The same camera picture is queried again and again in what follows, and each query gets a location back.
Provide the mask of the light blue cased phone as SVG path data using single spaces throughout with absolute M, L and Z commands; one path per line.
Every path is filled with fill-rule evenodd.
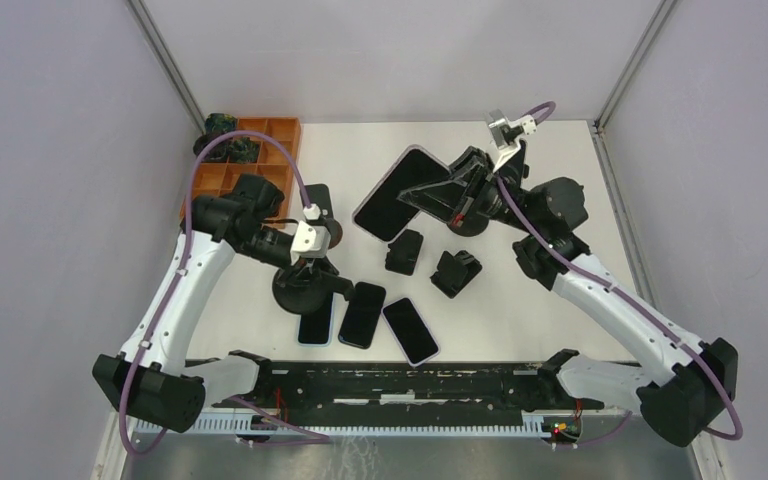
M 300 317 L 297 342 L 302 346 L 325 346 L 330 342 L 334 298 L 330 295 L 314 312 Z

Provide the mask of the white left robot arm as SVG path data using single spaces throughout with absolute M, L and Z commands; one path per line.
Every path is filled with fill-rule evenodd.
M 270 222 L 284 195 L 264 177 L 243 174 L 228 194 L 193 198 L 148 310 L 119 352 L 99 355 L 92 368 L 121 420 L 184 433 L 204 408 L 235 395 L 255 408 L 272 399 L 274 381 L 260 372 L 263 359 L 230 353 L 188 366 L 186 354 L 210 294 L 237 255 L 275 267 L 273 298 L 291 314 L 310 316 L 335 293 L 351 292 L 326 257 L 341 232 L 330 189 L 310 184 L 302 190 L 310 204 L 292 234 Z

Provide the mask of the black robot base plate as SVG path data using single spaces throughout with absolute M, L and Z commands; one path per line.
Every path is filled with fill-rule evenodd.
M 243 399 L 290 424 L 330 433 L 527 432 L 529 414 L 599 410 L 538 363 L 275 361 Z

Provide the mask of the black folding phone stand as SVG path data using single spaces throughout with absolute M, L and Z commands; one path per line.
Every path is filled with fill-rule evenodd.
M 414 274 L 424 236 L 418 231 L 405 229 L 388 245 L 385 269 L 389 272 L 412 276 Z

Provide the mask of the black cased phone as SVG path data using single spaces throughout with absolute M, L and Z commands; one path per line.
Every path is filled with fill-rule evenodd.
M 372 344 L 385 299 L 384 287 L 358 282 L 343 317 L 338 340 L 345 345 L 368 349 Z

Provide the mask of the clear cased phone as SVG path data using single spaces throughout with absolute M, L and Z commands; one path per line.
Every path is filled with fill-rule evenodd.
M 443 180 L 449 172 L 424 148 L 409 146 L 355 210 L 353 223 L 380 241 L 393 241 L 419 213 L 418 208 L 400 200 L 399 194 Z

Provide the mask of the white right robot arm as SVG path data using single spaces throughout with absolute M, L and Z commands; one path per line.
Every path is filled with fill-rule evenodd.
M 522 229 L 515 259 L 530 279 L 576 306 L 618 341 L 633 365 L 598 361 L 575 350 L 551 358 L 537 382 L 540 400 L 562 408 L 592 399 L 641 416 L 668 443 L 685 447 L 727 415 L 730 441 L 744 428 L 734 400 L 738 353 L 724 339 L 707 342 L 627 290 L 581 240 L 588 217 L 584 189 L 568 177 L 523 186 L 523 152 L 503 166 L 474 147 L 427 180 L 400 187 L 399 201 L 450 229 L 496 221 Z

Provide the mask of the lilac cased phone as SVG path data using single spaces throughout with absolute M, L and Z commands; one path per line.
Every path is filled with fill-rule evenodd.
M 409 298 L 384 306 L 382 313 L 411 367 L 418 367 L 439 354 L 437 341 Z

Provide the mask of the black round base phone stand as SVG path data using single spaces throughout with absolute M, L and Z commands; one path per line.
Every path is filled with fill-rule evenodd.
M 306 186 L 311 206 L 303 209 L 289 247 L 291 265 L 273 277 L 272 293 L 285 311 L 307 315 L 329 303 L 335 294 L 350 301 L 353 282 L 340 275 L 327 258 L 343 238 L 342 225 L 334 215 L 330 189 L 325 184 Z

